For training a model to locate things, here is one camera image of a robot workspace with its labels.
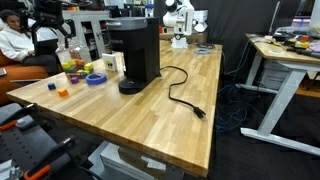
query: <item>coffee maker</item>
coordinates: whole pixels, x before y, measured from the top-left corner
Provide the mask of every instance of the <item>coffee maker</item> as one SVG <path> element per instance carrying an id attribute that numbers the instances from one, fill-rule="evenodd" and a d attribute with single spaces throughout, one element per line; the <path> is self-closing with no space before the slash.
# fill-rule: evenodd
<path id="1" fill-rule="evenodd" d="M 111 49 L 123 53 L 124 74 L 119 82 L 123 94 L 143 90 L 160 75 L 159 19 L 119 17 L 106 20 Z"/>

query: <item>person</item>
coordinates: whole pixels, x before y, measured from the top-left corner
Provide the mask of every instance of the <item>person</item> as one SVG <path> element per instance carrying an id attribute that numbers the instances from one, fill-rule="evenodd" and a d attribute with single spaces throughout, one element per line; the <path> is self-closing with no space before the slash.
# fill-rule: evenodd
<path id="1" fill-rule="evenodd" d="M 0 32 L 0 49 L 6 57 L 20 61 L 23 66 L 44 66 L 49 76 L 58 73 L 57 58 L 54 55 L 35 56 L 32 39 L 20 28 L 17 13 L 2 10 L 0 18 L 5 23 L 4 29 Z"/>

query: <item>monitor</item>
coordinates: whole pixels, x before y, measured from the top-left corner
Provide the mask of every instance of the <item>monitor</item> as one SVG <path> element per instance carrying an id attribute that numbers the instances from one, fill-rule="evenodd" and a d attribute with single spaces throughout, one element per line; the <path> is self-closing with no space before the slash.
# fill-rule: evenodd
<path id="1" fill-rule="evenodd" d="M 275 16 L 271 28 L 276 30 L 279 27 L 291 26 L 295 18 L 301 0 L 280 0 L 280 5 Z"/>
<path id="2" fill-rule="evenodd" d="M 106 10 L 110 11 L 110 17 L 115 18 L 115 17 L 121 17 L 120 10 L 118 6 L 105 6 Z"/>
<path id="3" fill-rule="evenodd" d="M 301 0 L 296 19 L 310 19 L 315 0 Z"/>

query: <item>wooden table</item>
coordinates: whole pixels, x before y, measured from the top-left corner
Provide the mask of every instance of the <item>wooden table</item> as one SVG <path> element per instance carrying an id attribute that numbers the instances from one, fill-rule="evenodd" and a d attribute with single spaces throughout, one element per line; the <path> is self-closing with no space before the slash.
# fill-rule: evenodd
<path id="1" fill-rule="evenodd" d="M 241 133 L 245 136 L 267 141 L 277 145 L 293 148 L 303 152 L 320 156 L 320 148 L 313 147 L 304 143 L 286 139 L 271 134 L 274 126 L 277 124 L 283 111 L 289 104 L 291 98 L 298 89 L 302 79 L 307 71 L 320 71 L 320 59 L 299 55 L 295 52 L 286 51 L 285 47 L 279 47 L 265 42 L 259 42 L 256 37 L 248 35 L 251 43 L 257 49 L 256 56 L 253 60 L 247 81 L 245 84 L 238 84 L 238 87 L 259 90 L 262 92 L 275 93 L 276 96 L 269 107 L 258 130 L 241 128 Z M 279 91 L 263 87 L 253 86 L 253 80 L 257 74 L 262 58 L 270 59 L 289 68 L 289 73 L 282 83 Z"/>
<path id="2" fill-rule="evenodd" d="M 172 96 L 200 107 L 207 120 L 199 119 L 188 106 L 169 100 L 169 85 L 185 78 L 175 69 L 162 70 L 162 77 L 138 94 L 120 94 L 118 82 L 124 75 L 119 58 L 118 72 L 105 71 L 102 60 L 93 62 L 95 72 L 104 72 L 108 78 L 100 85 L 89 86 L 84 80 L 73 85 L 61 73 L 7 94 L 13 101 L 37 103 L 56 118 L 206 177 L 221 54 L 211 50 L 211 54 L 197 55 L 195 48 L 173 49 L 169 42 L 160 41 L 160 67 L 178 66 L 189 73 L 185 84 L 172 89 Z M 66 88 L 69 95 L 60 97 L 55 90 L 49 91 L 50 82 Z"/>

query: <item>tape roll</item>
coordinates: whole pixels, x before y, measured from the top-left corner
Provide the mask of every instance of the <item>tape roll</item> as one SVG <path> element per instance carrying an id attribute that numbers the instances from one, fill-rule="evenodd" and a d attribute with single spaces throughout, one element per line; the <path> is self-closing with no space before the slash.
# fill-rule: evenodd
<path id="1" fill-rule="evenodd" d="M 103 73 L 92 73 L 86 77 L 87 84 L 98 85 L 107 81 L 107 76 Z"/>

